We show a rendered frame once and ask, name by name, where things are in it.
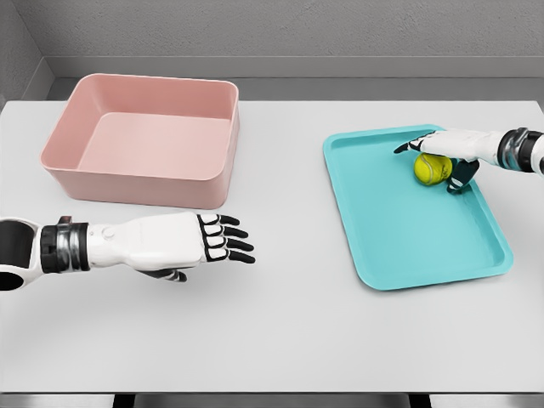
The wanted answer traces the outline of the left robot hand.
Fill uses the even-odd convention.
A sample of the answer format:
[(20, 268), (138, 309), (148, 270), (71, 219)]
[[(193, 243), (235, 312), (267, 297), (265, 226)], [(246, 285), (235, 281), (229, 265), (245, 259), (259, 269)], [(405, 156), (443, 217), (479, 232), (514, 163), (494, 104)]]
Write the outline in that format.
[(254, 264), (254, 246), (237, 218), (180, 212), (142, 218), (141, 241), (130, 250), (131, 268), (150, 277), (187, 281), (185, 271), (204, 263), (235, 261)]

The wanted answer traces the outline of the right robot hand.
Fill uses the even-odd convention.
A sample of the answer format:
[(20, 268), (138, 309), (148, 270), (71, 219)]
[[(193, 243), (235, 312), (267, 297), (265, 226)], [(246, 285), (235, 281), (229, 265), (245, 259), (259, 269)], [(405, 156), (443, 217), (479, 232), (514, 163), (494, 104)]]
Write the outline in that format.
[(403, 143), (394, 150), (394, 154), (407, 150), (416, 150), (456, 159), (457, 163), (447, 181), (447, 191), (456, 194), (460, 193), (469, 184), (479, 170), (479, 156), (476, 144), (484, 136), (484, 132), (472, 130), (434, 131)]

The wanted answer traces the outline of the yellow tennis ball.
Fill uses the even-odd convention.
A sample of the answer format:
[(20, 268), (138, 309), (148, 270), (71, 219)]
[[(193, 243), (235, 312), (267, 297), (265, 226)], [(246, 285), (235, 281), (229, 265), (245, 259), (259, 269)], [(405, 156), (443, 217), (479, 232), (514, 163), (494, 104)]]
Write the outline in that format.
[(424, 185), (436, 185), (446, 181), (452, 169), (453, 163), (449, 157), (427, 153), (420, 154), (413, 166), (416, 179)]

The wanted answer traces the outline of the blue plastic tray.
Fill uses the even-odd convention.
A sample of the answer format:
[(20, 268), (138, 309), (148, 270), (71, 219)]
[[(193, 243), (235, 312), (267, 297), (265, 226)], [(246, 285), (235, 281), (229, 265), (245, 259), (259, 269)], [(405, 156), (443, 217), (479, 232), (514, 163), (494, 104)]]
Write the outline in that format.
[(368, 286), (397, 290), (507, 273), (513, 252), (475, 181), (458, 195), (425, 186), (404, 142), (432, 124), (337, 133), (326, 167), (356, 272)]

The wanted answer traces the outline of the pink plastic basket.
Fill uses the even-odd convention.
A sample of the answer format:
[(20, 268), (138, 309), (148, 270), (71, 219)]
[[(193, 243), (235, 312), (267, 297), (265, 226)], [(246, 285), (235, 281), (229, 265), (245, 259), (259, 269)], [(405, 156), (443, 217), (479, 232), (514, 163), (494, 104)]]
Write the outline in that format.
[(227, 81), (91, 74), (40, 162), (74, 199), (216, 209), (229, 194), (238, 102)]

